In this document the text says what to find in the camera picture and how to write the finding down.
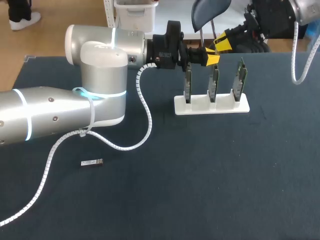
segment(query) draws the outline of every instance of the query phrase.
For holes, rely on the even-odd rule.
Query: white container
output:
[[[158,4],[152,0],[114,0],[121,29],[153,32]]]

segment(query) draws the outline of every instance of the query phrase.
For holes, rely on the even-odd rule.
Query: chair leg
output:
[[[201,38],[201,46],[205,46],[204,33],[202,32],[202,28],[200,29],[200,38]]]
[[[217,39],[217,34],[216,34],[216,28],[215,28],[214,20],[212,19],[210,22],[211,22],[211,27],[212,27],[212,32],[213,32],[213,40],[216,40]]]

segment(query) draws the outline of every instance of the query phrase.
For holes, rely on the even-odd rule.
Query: white sneaker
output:
[[[39,12],[32,12],[30,21],[22,19],[20,22],[14,22],[9,20],[11,30],[18,31],[24,29],[32,24],[35,24],[41,19],[41,14]]]

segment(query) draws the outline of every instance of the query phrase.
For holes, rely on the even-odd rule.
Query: black chair backrest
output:
[[[195,0],[191,16],[194,32],[198,32],[209,21],[223,14],[230,4],[231,0]]]

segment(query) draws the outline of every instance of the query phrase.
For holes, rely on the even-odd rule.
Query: small metal part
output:
[[[81,162],[81,167],[84,167],[84,166],[102,166],[103,163],[104,163],[104,160],[102,158],[96,159],[96,160],[82,161]]]
[[[232,87],[234,100],[236,102],[240,102],[241,94],[244,90],[247,74],[248,74],[248,70],[246,68],[243,58],[241,58],[241,61],[239,62],[238,70],[233,82],[233,87]]]
[[[219,68],[218,68],[218,65],[215,64],[211,68],[209,86],[208,86],[208,92],[209,92],[211,103],[216,102],[218,82],[219,82]]]
[[[186,66],[184,77],[184,96],[187,104],[191,103],[191,84],[192,84],[192,69],[190,63]]]
[[[130,63],[135,63],[136,62],[136,58],[134,56],[129,57],[129,62]]]

